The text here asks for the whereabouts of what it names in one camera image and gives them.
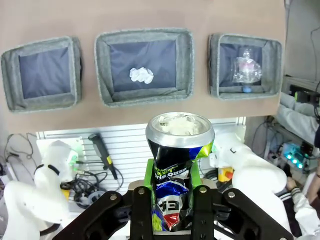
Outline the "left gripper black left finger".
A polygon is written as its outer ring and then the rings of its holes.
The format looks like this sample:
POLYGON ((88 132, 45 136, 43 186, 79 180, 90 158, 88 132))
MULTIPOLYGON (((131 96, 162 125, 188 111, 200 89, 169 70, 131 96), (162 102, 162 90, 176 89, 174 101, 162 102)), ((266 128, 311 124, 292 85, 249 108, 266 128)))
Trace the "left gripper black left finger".
POLYGON ((131 240, 153 240, 152 225, 154 161, 147 161, 142 183, 134 182, 125 195, 104 193, 90 207, 61 230, 54 240, 108 240, 130 223, 131 240))

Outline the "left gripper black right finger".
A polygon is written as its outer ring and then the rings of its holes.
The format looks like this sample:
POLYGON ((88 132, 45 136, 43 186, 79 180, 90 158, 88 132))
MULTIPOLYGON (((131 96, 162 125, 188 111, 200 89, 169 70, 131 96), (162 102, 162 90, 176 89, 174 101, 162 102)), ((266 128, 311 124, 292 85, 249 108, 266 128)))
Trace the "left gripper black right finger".
POLYGON ((240 190, 224 193, 203 185, 198 164, 191 167, 192 240, 214 240, 214 230, 233 240, 292 240, 289 231, 277 223, 240 190))

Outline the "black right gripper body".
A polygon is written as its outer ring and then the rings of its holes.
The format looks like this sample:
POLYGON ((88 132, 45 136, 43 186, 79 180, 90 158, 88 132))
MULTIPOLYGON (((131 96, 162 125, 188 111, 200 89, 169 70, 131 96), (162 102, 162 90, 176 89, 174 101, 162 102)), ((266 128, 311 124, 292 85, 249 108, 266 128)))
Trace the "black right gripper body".
POLYGON ((296 91, 294 99, 297 103, 319 103, 320 94, 314 91, 296 91))

